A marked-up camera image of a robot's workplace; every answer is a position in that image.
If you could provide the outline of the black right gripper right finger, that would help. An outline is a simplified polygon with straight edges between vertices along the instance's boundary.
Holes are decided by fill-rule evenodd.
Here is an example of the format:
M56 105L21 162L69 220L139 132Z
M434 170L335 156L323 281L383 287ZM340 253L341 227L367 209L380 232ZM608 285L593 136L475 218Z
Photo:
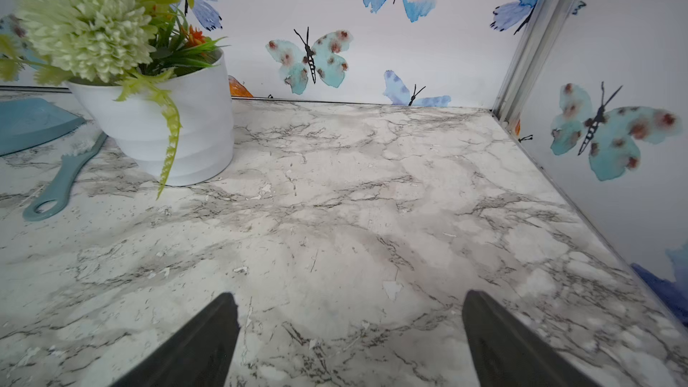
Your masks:
M484 291L467 293L462 321L482 386L597 384Z

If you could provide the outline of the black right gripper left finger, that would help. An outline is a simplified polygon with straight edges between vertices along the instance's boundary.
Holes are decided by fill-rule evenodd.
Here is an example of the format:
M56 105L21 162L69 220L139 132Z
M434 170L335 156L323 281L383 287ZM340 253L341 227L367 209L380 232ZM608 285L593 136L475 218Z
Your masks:
M238 306L222 293L113 385L222 386L239 334Z

